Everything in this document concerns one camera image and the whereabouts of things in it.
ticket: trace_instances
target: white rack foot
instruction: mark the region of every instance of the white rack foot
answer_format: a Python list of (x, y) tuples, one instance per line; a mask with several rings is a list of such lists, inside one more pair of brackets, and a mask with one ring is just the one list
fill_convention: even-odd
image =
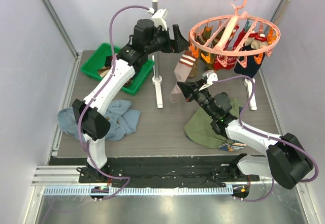
[[(244, 85), (246, 86), (247, 88), (247, 95), (248, 95), (248, 98), (250, 97), (250, 95), (252, 94), (252, 90), (253, 90), (253, 85), (251, 83), (250, 80), (248, 79), (244, 79)], [(253, 95), (252, 99), (250, 100), (249, 102), (249, 108), (252, 110), (252, 111), (256, 111), (257, 110), (257, 105), (256, 105), (256, 99), (255, 99), (255, 95)]]
[(161, 83), (163, 82), (163, 78), (159, 76), (159, 78), (152, 77), (152, 83), (156, 88), (156, 98), (157, 98), (157, 107), (163, 107), (163, 95), (161, 94)]

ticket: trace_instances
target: shiny floor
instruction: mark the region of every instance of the shiny floor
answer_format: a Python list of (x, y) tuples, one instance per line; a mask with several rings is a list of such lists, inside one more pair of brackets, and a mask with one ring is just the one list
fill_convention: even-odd
[[(260, 198), (269, 189), (270, 184), (252, 185), (249, 198)], [(267, 199), (257, 203), (240, 202), (221, 195), (130, 196), (115, 197), (102, 203), (88, 202), (76, 209), (86, 201), (89, 201), (87, 196), (45, 196), (36, 224), (307, 223), (297, 190), (286, 190), (278, 185)]]
[[(90, 58), (94, 51), (82, 53), (80, 67)], [(218, 149), (209, 149), (196, 144), (185, 137), (183, 127), (199, 108), (196, 102), (187, 103), (185, 99), (172, 104), (169, 94), (175, 86), (176, 77), (174, 68), (180, 58), (180, 54), (160, 54), (160, 73), (162, 75), (162, 97), (164, 108), (158, 109), (156, 105), (155, 89), (152, 84), (152, 74), (136, 96), (119, 92), (115, 99), (129, 100), (132, 109), (141, 111), (137, 131), (119, 141), (106, 141), (106, 155), (108, 157), (119, 156), (157, 156), (157, 155), (231, 155), (238, 152), (225, 152)], [(205, 71), (201, 62), (200, 73)], [(218, 73), (219, 80), (237, 75), (233, 71), (222, 70)], [(193, 81), (201, 79), (198, 75)], [(256, 79), (257, 111), (245, 111), (244, 122), (258, 127), (264, 131), (277, 133), (276, 124), (265, 93), (259, 73)], [(75, 99), (82, 100), (98, 84), (97, 80), (91, 79), (80, 70), (78, 71), (74, 86), (71, 103)], [(246, 87), (242, 79), (232, 80), (226, 83), (218, 83), (209, 88), (210, 93), (215, 95), (226, 92), (231, 98), (237, 98), (241, 105), (247, 102)], [(250, 147), (246, 147), (240, 153), (258, 154)], [(66, 134), (62, 135), (57, 157), (86, 157), (79, 142)]]

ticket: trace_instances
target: blue cloth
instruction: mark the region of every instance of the blue cloth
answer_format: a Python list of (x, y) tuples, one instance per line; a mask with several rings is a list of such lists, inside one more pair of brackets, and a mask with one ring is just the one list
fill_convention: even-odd
[[(136, 131), (139, 122), (140, 111), (129, 109), (130, 101), (113, 101), (104, 117), (108, 119), (111, 128), (105, 136), (105, 140), (116, 141)], [(75, 121), (72, 107), (63, 109), (57, 114), (59, 128), (68, 135), (78, 137), (78, 126)]]

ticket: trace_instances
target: gray tabletop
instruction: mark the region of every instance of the gray tabletop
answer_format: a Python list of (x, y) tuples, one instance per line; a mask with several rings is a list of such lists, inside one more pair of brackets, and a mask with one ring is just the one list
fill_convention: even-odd
[[(94, 53), (84, 51), (80, 66)], [(176, 83), (174, 68), (180, 54), (160, 54), (160, 72), (162, 75), (162, 98), (164, 108), (156, 105), (155, 88), (150, 74), (136, 96), (120, 91), (115, 99), (129, 100), (132, 109), (141, 111), (137, 131), (119, 141), (106, 141), (107, 156), (166, 156), (166, 155), (233, 155), (239, 153), (258, 154), (257, 151), (246, 147), (240, 151), (225, 152), (218, 149), (206, 148), (186, 138), (183, 127), (192, 117), (199, 106), (196, 102), (187, 103), (185, 99), (172, 104), (169, 95)], [(205, 70), (203, 63), (199, 66), (201, 74)], [(222, 70), (218, 73), (219, 80), (235, 76), (233, 71)], [(193, 81), (201, 78), (198, 75)], [(243, 115), (244, 122), (271, 133), (277, 133), (276, 124), (259, 74), (256, 80), (257, 111), (249, 109)], [(89, 78), (81, 71), (78, 72), (71, 102), (76, 98), (82, 100), (98, 84), (98, 81)], [(226, 92), (231, 98), (236, 98), (243, 106), (247, 102), (246, 87), (243, 80), (237, 79), (226, 83), (213, 85), (209, 88), (215, 95)], [(62, 135), (57, 157), (86, 157), (79, 142), (66, 134)]]

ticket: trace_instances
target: metal rod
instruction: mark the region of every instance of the metal rod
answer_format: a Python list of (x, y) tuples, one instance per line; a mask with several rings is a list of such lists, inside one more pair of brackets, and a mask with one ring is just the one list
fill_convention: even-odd
[(54, 24), (56, 25), (57, 29), (59, 30), (60, 34), (62, 35), (64, 41), (66, 42), (68, 48), (70, 49), (72, 55), (77, 58), (78, 52), (76, 51), (76, 48), (74, 47), (73, 43), (71, 42), (69, 35), (67, 34), (64, 26), (62, 25), (57, 13), (55, 12), (52, 3), (50, 0), (41, 0), (43, 5), (45, 6), (47, 12), (49, 13), (50, 17), (52, 18)]
[[(158, 2), (153, 2), (152, 3), (152, 8), (157, 11), (158, 10)], [(159, 53), (158, 52), (155, 52), (153, 54), (154, 56), (154, 66), (153, 66), (153, 69), (154, 69), (154, 77), (155, 78), (159, 78), (160, 76), (160, 70), (159, 70)]]

